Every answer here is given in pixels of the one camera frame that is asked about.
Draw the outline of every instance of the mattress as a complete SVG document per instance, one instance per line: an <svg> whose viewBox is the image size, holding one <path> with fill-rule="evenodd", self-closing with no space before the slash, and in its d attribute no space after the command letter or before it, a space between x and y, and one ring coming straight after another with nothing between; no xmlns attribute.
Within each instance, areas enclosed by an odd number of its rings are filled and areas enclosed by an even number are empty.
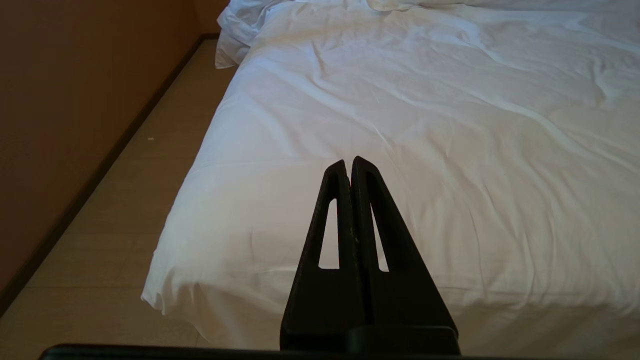
<svg viewBox="0 0 640 360"><path fill-rule="evenodd" d="M218 347L278 348L322 174L359 155L384 177L463 354L637 359L640 31L634 1L607 4L273 6L143 300Z"/></svg>

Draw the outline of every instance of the wall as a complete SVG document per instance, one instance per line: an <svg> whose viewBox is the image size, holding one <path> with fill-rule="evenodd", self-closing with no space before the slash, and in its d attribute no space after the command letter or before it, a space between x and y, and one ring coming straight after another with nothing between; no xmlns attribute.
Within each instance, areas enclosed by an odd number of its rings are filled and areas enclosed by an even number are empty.
<svg viewBox="0 0 640 360"><path fill-rule="evenodd" d="M0 290L199 34L191 1L0 3Z"/></svg>
<svg viewBox="0 0 640 360"><path fill-rule="evenodd" d="M228 0L193 0L202 33L220 33L218 16L225 9Z"/></svg>

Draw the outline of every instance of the white bed sheet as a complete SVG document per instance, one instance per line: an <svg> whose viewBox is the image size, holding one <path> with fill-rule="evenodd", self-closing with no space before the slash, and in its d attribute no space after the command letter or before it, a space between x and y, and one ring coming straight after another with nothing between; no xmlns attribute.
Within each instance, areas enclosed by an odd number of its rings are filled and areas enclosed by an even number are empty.
<svg viewBox="0 0 640 360"><path fill-rule="evenodd" d="M143 299L217 346L277 348L323 171L361 155L464 354L637 359L640 35L633 0L615 3L629 9L272 8Z"/></svg>

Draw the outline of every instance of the floor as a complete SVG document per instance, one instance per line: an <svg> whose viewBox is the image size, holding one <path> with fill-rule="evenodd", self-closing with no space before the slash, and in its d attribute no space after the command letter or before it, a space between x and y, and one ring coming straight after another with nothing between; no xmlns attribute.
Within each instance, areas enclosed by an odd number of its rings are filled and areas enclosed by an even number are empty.
<svg viewBox="0 0 640 360"><path fill-rule="evenodd" d="M59 343L209 346L140 300L152 253L235 69L206 40L0 319L0 360Z"/></svg>

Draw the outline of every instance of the white duvet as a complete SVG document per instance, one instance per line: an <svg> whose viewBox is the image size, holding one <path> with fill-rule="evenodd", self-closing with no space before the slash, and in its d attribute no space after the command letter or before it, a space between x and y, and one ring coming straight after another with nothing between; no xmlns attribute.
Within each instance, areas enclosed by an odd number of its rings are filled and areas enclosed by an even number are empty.
<svg viewBox="0 0 640 360"><path fill-rule="evenodd" d="M143 299L219 347L277 348L322 174L360 155L380 169L465 355L639 358L635 3L272 7L175 199Z"/></svg>

